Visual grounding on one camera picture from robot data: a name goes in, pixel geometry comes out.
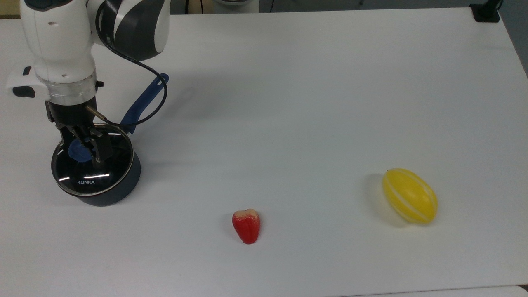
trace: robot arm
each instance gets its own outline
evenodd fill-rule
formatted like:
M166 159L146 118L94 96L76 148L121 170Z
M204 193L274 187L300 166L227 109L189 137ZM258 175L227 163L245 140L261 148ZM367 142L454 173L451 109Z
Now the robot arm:
M102 86L91 54L94 43L103 44L96 20L100 20L100 36L110 48L129 60L141 61L165 47L169 5L170 0L20 0L24 33L34 61L15 66L7 89L18 97L45 100L48 119L55 122L62 136L52 159L53 175L64 191L89 204L108 205L124 198L137 182L129 181L127 186L122 182L134 166L139 178L139 160L133 164L137 156L126 133L93 122L94 115L100 115L95 95ZM124 143L129 146L128 161L117 162L123 158ZM118 163L128 167L116 169L121 166ZM121 192L108 196L114 188Z

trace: striped melon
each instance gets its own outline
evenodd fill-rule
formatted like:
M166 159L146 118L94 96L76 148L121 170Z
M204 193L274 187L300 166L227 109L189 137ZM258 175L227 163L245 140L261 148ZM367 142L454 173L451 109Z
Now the striped melon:
M405 220L427 224L435 218L438 209L436 195L412 171L402 168L387 170L382 184L385 197Z

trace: cable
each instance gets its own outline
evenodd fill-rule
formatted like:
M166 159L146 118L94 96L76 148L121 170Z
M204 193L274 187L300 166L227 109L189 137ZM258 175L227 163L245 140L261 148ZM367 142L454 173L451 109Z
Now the cable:
M105 45L105 47L107 49L109 49L111 52L113 52L114 54L120 56L121 58L127 60L127 61L130 61L134 64L137 64L145 69L147 69L148 71L154 73L158 79L162 82L163 84L163 98L161 100L161 102L158 104L158 106L156 107L156 109L151 112L148 116L146 116L145 118L143 119L140 119L138 120L137 122L135 123L131 123L131 124L118 124L118 123L114 123L108 119L106 119L106 117L103 116L103 118L101 118L105 123L107 124L110 124L110 125L113 125L113 126L116 126L116 127L132 127L132 126L136 126L136 125L139 125L139 124L142 124L144 122L146 122L147 120L149 120L151 117L153 117L160 109L161 107L163 106L163 104L165 103L165 100L167 99L167 92L168 92L168 88L167 88L167 83L165 82L165 79L163 79L163 77L161 75L159 75L159 73L152 69L151 67L139 62L138 60L135 60L135 59L132 59L120 52L118 52L116 49L114 49L112 46L110 46L107 41L105 40L104 36L102 36L102 33L101 33L101 28L100 28L100 25L99 25L99 20L100 20L100 17L101 17L101 12L102 12L102 9L105 5L106 1L103 2L100 6L99 6L99 9L97 9L97 13L96 13L96 30L97 30L97 36L99 37L99 39L101 40L101 42Z

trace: blue handle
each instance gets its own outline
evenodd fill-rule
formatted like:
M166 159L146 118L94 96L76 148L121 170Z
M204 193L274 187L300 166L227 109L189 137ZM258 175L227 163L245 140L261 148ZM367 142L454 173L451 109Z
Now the blue handle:
M165 73L160 74L165 82L168 82L168 75ZM159 92L163 90L163 84L161 83L160 79L156 77L150 83L150 85L143 91L141 96L137 98L136 102L132 104L132 106L128 109L127 113L121 120L121 124L130 124L135 123L139 120L139 117L141 116L141 113L147 108L147 106L156 98L156 96L159 94ZM126 133L133 134L136 130L136 126L131 127L124 127L123 131Z

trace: white table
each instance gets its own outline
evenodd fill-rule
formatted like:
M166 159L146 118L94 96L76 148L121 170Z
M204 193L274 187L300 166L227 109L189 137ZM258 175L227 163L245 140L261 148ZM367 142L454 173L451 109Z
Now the white table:
M0 21L0 81L30 59ZM95 46L99 109L153 79ZM44 103L1 95L0 295L343 296L528 282L528 80L504 25L466 8L172 16L142 177L106 208L63 193ZM427 227L380 193L404 167ZM244 245L234 211L262 231Z

